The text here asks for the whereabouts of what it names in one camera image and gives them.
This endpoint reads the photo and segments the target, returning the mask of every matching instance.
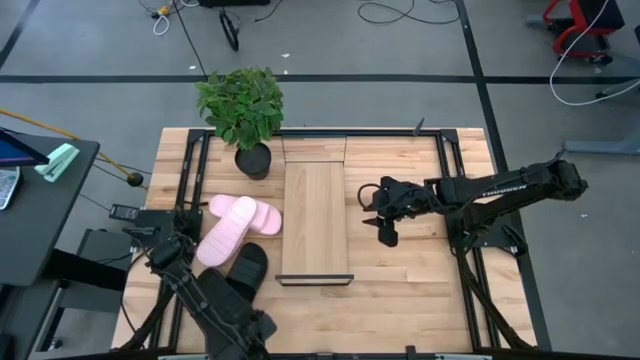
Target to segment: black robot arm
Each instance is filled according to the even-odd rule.
[[[413,219],[427,213],[460,213],[461,227],[475,233],[497,217],[543,199],[575,200],[588,186],[573,164],[559,159],[561,155],[546,163],[477,179],[464,176],[428,179],[423,186],[382,177],[380,185],[366,184],[358,192],[360,200],[364,188],[378,188],[370,205],[360,201],[364,211],[377,212],[376,218],[363,222],[377,226],[380,242],[393,247],[398,243],[394,221],[404,218]],[[501,196],[490,202],[474,202],[498,195]]]

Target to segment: table leg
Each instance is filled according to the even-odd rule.
[[[58,249],[53,249],[42,277],[75,281],[116,291],[123,291],[127,282],[127,272],[124,270]]]

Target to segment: black desk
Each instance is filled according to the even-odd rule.
[[[31,135],[16,138],[44,154],[64,143],[80,150],[55,183],[33,168],[22,168],[22,187],[9,208],[0,211],[0,333],[13,338],[15,358],[26,359],[62,279],[122,290],[126,272],[54,249],[100,145]]]
[[[100,145],[53,137],[15,137],[45,155],[64,143],[80,150],[55,183],[46,181],[33,167],[21,168],[22,187],[9,208],[0,211],[0,284],[28,286],[47,264]]]

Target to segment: concrete floor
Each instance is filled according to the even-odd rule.
[[[159,6],[160,0],[146,0]],[[0,1],[0,46],[29,0]],[[546,0],[465,0],[480,63],[487,76],[548,76],[556,64],[551,35],[524,25]],[[560,75],[640,75],[640,2],[618,0],[627,26],[611,36],[616,60],[601,68],[569,61]],[[224,39],[217,12],[187,8],[182,14],[205,69],[228,73],[244,66],[270,66],[282,74],[424,74],[472,76],[459,23],[432,26],[402,20],[365,23],[356,0],[284,0],[272,18],[252,19],[267,8],[233,8],[242,19],[241,51]],[[394,2],[395,6],[407,4]],[[455,16],[451,4],[418,0],[416,15]],[[375,12],[370,16],[383,17]],[[0,106],[99,141],[102,150],[127,165],[151,171],[165,126],[198,126],[191,83],[19,84],[8,75],[199,75],[200,69],[178,18],[153,35],[153,20],[132,0],[40,1],[0,68]],[[485,127],[475,84],[434,82],[286,82],[287,126]],[[601,86],[562,85],[559,93],[590,100]],[[640,120],[639,94],[590,107],[557,102],[548,86],[490,84],[489,96],[511,167],[549,159],[564,139],[620,139]],[[45,132],[0,117],[0,126]],[[640,193],[635,157],[568,155],[590,189],[578,201],[547,201],[523,211],[543,310],[554,350],[640,356],[640,243],[635,228]],[[92,170],[82,193],[110,206],[142,205],[145,193]],[[78,199],[58,247],[75,251],[84,229],[117,231],[103,209]],[[34,358],[79,355],[108,349],[116,315],[68,311],[58,336],[65,347]]]

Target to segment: wooden board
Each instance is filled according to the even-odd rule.
[[[167,128],[162,133],[146,206],[170,209],[177,194],[188,129]],[[468,176],[493,173],[491,156],[482,129],[458,129],[462,158]],[[282,139],[267,145],[273,162],[269,176],[250,181],[235,167],[235,149],[219,140],[209,147],[202,200],[218,193],[249,195],[284,210],[285,161]],[[192,164],[197,163],[194,156]],[[274,277],[282,268],[282,237],[250,232],[246,241],[262,246],[269,271],[254,306],[269,313],[278,331],[267,341],[271,352],[404,352],[413,344],[419,352],[467,352],[471,350],[460,278],[449,253],[444,219],[430,214],[397,225],[400,243],[390,249],[376,239],[376,229],[361,224],[372,216],[363,213],[356,191],[383,175],[419,182],[439,177],[435,143],[429,138],[360,138],[346,141],[344,160],[346,229],[349,270],[356,280],[349,286],[282,287]],[[187,194],[195,177],[192,165]],[[371,192],[365,191],[365,201]],[[216,223],[204,213],[202,235]],[[491,296],[518,334],[535,343],[518,265],[502,251],[484,249]],[[194,272],[203,267],[197,261]],[[226,274],[229,265],[221,268]],[[124,305],[134,326],[140,326],[156,302],[159,279],[139,262],[129,273]],[[161,345],[167,344],[169,306]],[[483,344],[488,344],[483,312],[476,306]],[[112,345],[122,345],[132,332],[122,313]],[[184,312],[179,352],[203,352],[204,337]]]
[[[290,162],[344,161],[346,137],[282,139],[284,157]]]
[[[283,275],[348,274],[342,162],[285,166]],[[281,283],[342,283],[335,279],[281,279]]]

